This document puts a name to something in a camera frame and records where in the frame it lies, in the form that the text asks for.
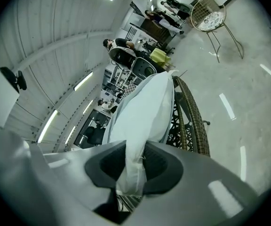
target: gray floor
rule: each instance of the gray floor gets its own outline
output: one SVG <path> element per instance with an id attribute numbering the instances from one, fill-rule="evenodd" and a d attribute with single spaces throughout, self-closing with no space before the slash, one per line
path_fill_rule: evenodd
<path id="1" fill-rule="evenodd" d="M 257 0 L 233 0 L 226 24 L 244 47 L 243 60 L 224 28 L 216 33 L 220 63 L 207 35 L 196 29 L 172 41 L 170 56 L 178 75 L 187 70 L 181 78 L 211 121 L 211 157 L 262 193 L 271 187 L 271 23 Z"/>

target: round wire-back chair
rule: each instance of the round wire-back chair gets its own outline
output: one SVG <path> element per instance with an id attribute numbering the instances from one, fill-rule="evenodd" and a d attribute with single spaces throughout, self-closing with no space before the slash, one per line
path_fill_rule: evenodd
<path id="1" fill-rule="evenodd" d="M 240 57 L 243 59 L 244 56 L 244 49 L 243 46 L 239 41 L 236 40 L 235 36 L 230 31 L 229 27 L 225 24 L 226 19 L 226 8 L 224 5 L 218 6 L 216 0 L 199 0 L 193 7 L 191 12 L 191 23 L 195 29 L 201 32 L 206 32 L 214 51 L 217 56 L 217 60 L 219 62 L 218 51 L 221 46 L 219 40 L 215 36 L 215 30 L 221 27 L 225 27 L 226 30 L 229 32 L 230 36 L 232 37 Z M 219 47 L 215 49 L 215 46 L 209 36 L 209 33 L 212 33 L 213 36 L 216 38 Z"/>

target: brown wicker wheel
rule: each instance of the brown wicker wheel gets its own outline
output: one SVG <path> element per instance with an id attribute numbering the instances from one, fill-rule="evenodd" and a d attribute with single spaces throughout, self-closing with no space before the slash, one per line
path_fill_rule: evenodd
<path id="1" fill-rule="evenodd" d="M 175 107 L 171 122 L 173 126 L 167 144 L 210 156 L 207 134 L 193 95 L 183 80 L 176 76 L 173 77 L 173 80 L 176 86 L 180 86 L 182 96 L 175 94 Z M 183 121 L 181 107 L 189 120 L 186 125 Z"/>

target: ceiling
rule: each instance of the ceiling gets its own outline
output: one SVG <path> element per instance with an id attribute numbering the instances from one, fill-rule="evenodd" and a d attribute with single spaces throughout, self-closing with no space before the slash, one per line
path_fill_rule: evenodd
<path id="1" fill-rule="evenodd" d="M 49 116 L 57 116 L 40 147 L 63 151 L 73 126 L 97 100 L 108 55 L 105 38 L 118 30 L 131 0 L 13 0 L 0 17 L 0 67 L 21 70 L 20 91 L 6 128 L 35 143 Z M 73 86 L 93 75 L 77 90 Z"/>

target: gold metal chair legs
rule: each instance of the gold metal chair legs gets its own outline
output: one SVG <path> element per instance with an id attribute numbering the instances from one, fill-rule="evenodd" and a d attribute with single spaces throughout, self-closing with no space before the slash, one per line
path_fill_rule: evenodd
<path id="1" fill-rule="evenodd" d="M 238 49 L 238 51 L 239 51 L 240 57 L 243 59 L 243 57 L 244 57 L 244 49 L 243 49 L 242 44 L 241 44 L 237 39 L 235 39 L 235 36 L 234 36 L 234 35 L 232 34 L 232 32 L 230 31 L 229 27 L 228 27 L 225 23 L 223 23 L 223 25 L 225 26 L 226 30 L 229 32 L 229 34 L 230 34 L 231 37 L 233 38 L 234 43 L 236 44 L 236 47 L 237 47 L 237 49 Z"/>
<path id="2" fill-rule="evenodd" d="M 215 36 L 214 32 L 211 31 L 211 33 L 214 35 L 214 37 L 216 38 L 216 40 L 217 40 L 217 42 L 218 42 L 218 44 L 219 44 L 219 47 L 218 47 L 218 49 L 216 50 L 216 49 L 215 49 L 215 46 L 214 46 L 214 44 L 213 44 L 213 41 L 212 41 L 211 38 L 210 38 L 209 32 L 207 32 L 207 36 L 209 37 L 209 39 L 210 39 L 210 41 L 211 41 L 211 43 L 212 43 L 212 45 L 213 45 L 214 51 L 215 51 L 216 56 L 217 56 L 217 60 L 218 60 L 218 62 L 219 62 L 218 51 L 219 51 L 219 49 L 220 49 L 221 44 L 220 44 L 220 42 L 218 41 L 217 37 Z"/>
<path id="3" fill-rule="evenodd" d="M 239 54 L 240 54 L 240 57 L 243 59 L 243 57 L 244 57 L 244 49 L 243 49 L 242 44 L 241 44 L 238 40 L 236 40 L 235 36 L 233 35 L 233 33 L 230 31 L 229 27 L 228 27 L 225 23 L 223 23 L 222 26 L 224 26 L 224 27 L 226 28 L 226 30 L 229 32 L 231 38 L 233 39 L 233 41 L 234 41 L 234 43 L 235 43 L 235 45 L 236 45 L 236 47 L 237 47 L 237 49 L 238 49 L 238 52 L 239 52 Z M 215 49 L 214 43 L 213 43 L 212 39 L 210 38 L 210 35 L 209 35 L 210 32 L 213 34 L 213 36 L 216 38 L 216 40 L 217 40 L 217 42 L 218 42 L 218 44 L 219 44 L 219 47 L 218 47 L 217 50 Z M 218 51 L 219 51 L 219 48 L 221 47 L 221 44 L 220 44 L 219 40 L 217 39 L 217 37 L 216 37 L 215 34 L 214 34 L 216 31 L 210 31 L 210 32 L 207 32 L 207 36 L 209 37 L 209 39 L 210 39 L 210 41 L 211 41 L 211 43 L 212 43 L 212 46 L 213 46 L 213 49 L 214 49 L 214 51 L 215 51 L 217 60 L 218 60 L 218 62 L 219 62 Z"/>

